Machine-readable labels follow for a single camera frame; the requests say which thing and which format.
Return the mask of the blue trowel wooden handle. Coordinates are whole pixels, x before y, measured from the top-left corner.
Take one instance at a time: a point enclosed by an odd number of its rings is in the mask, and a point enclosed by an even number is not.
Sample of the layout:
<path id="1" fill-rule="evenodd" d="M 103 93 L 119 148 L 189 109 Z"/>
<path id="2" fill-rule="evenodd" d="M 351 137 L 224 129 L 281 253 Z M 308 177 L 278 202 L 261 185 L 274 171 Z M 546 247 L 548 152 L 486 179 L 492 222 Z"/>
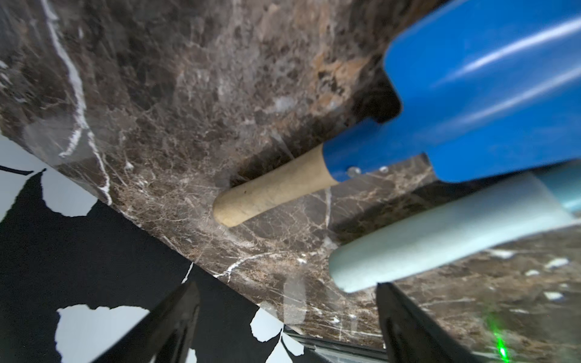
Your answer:
<path id="1" fill-rule="evenodd" d="M 580 156 L 580 3 L 451 1 L 401 33 L 384 58 L 401 109 L 368 118 L 221 193 L 233 227 L 358 175 L 425 155 L 467 182 Z"/>

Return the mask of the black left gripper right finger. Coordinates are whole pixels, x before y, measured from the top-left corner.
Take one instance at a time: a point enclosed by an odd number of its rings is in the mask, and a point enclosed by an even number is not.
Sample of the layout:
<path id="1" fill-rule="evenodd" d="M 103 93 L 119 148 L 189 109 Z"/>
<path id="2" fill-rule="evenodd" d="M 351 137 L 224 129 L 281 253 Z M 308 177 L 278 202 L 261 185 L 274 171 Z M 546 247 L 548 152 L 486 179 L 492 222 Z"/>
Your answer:
<path id="1" fill-rule="evenodd" d="M 377 285 L 376 304 L 388 361 L 477 361 L 395 284 Z"/>

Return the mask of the light blue toy shovel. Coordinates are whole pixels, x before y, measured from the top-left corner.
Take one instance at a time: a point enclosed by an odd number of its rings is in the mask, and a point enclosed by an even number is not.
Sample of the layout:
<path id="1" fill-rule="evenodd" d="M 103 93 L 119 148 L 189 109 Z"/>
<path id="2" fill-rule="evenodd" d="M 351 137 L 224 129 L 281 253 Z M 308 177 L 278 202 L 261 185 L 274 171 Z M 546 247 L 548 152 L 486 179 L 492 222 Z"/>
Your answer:
<path id="1" fill-rule="evenodd" d="M 580 162 L 524 172 L 337 248 L 329 274 L 353 293 L 577 223 Z"/>

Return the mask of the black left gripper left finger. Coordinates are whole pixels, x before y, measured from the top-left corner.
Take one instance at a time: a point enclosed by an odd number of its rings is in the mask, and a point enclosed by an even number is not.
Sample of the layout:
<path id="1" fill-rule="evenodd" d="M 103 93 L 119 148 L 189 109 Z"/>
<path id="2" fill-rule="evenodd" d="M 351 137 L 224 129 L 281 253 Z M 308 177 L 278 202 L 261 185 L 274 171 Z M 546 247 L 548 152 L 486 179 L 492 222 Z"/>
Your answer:
<path id="1" fill-rule="evenodd" d="M 181 284 L 96 362 L 178 362 L 189 355 L 200 294 L 193 281 Z"/>

